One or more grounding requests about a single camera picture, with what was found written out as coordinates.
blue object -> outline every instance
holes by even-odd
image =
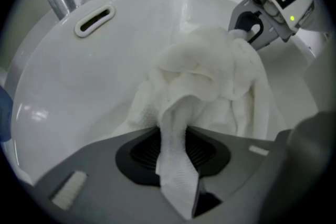
[[[0,86],[0,142],[11,139],[11,118],[13,101],[8,93]]]

white sink basin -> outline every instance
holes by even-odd
[[[104,139],[125,118],[151,60],[187,22],[227,29],[239,0],[87,0],[58,22],[49,12],[19,48],[5,89],[14,97],[16,163],[35,183],[81,147]],[[86,38],[74,28],[104,5],[115,16]],[[317,112],[302,79],[313,54],[300,40],[260,51],[289,128]]]

towel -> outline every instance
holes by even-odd
[[[187,126],[273,139],[269,113],[277,108],[260,57],[246,39],[242,30],[220,27],[197,27],[181,36],[155,59],[127,119],[112,134],[160,127],[161,192],[186,220],[192,218],[198,185],[185,151]],[[278,122],[273,126],[276,134],[285,129]]]

sink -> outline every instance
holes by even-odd
[[[50,11],[30,31],[10,66],[16,163],[34,184],[65,158],[125,119],[150,63],[190,24],[227,29],[240,0],[85,0],[60,22]],[[103,6],[114,16],[87,37],[76,24]],[[314,56],[300,39],[259,51],[288,128],[317,112],[303,74]]]

white towel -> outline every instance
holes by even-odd
[[[112,134],[160,127],[161,192],[184,219],[192,217],[198,184],[185,152],[187,126],[273,139],[267,136],[272,92],[246,38],[242,30],[199,27],[168,46],[139,86],[127,119]],[[277,113],[276,107],[271,110]],[[279,122],[275,126],[275,135],[285,129]]]

